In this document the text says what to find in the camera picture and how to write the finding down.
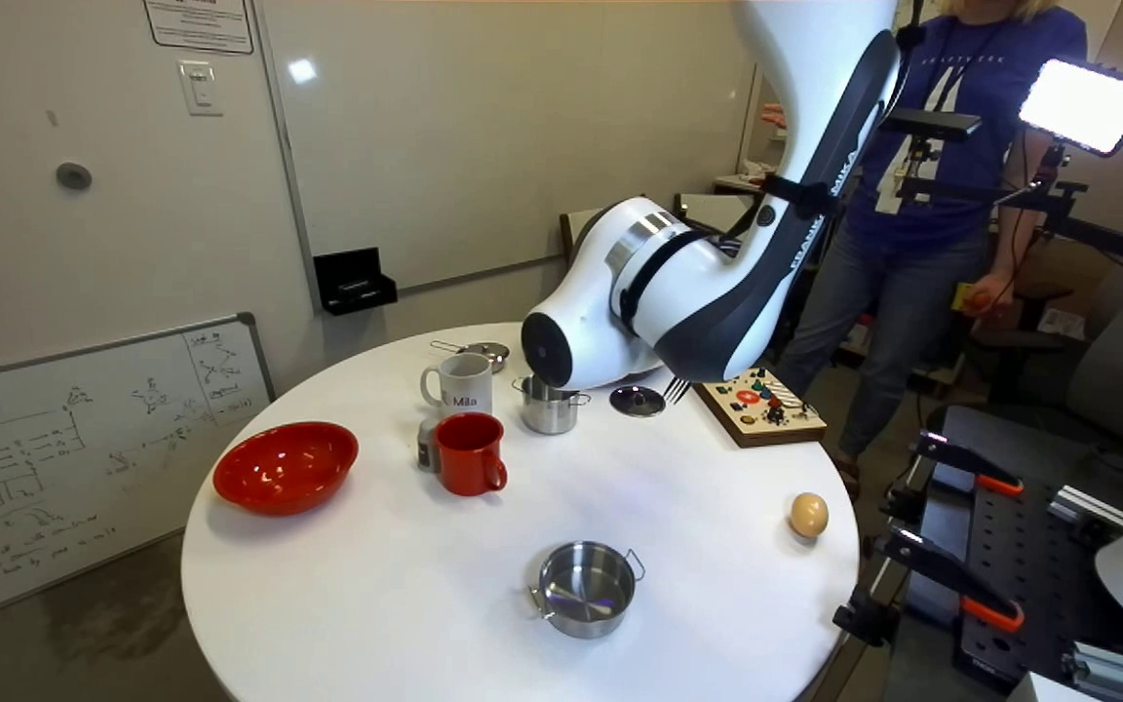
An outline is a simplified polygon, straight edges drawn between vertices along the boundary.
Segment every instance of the wooden board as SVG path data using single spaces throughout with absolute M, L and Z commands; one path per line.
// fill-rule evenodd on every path
M 748 366 L 735 381 L 701 381 L 700 394 L 741 449 L 826 435 L 826 423 L 763 366 Z

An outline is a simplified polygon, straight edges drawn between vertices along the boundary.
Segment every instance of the red mug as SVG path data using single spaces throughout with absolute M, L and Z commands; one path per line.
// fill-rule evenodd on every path
M 501 438 L 502 425 L 493 412 L 447 412 L 434 438 L 442 485 L 451 496 L 483 496 L 509 487 Z

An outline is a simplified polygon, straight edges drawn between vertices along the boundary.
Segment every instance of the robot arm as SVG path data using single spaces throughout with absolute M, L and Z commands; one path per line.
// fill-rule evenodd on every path
M 897 77 L 895 0 L 737 0 L 759 73 L 787 104 L 780 178 L 727 253 L 653 198 L 594 220 L 564 280 L 523 319 L 529 371 L 589 392 L 667 363 L 735 379 L 769 349 Z

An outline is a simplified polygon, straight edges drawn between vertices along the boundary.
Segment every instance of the white wall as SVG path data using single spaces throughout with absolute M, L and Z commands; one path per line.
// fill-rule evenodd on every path
M 189 119 L 207 59 L 221 119 Z M 86 197 L 51 176 L 81 159 Z M 312 308 L 256 55 L 156 48 L 141 0 L 0 0 L 0 363 L 254 311 L 276 392 L 358 349 L 523 315 L 558 271 Z

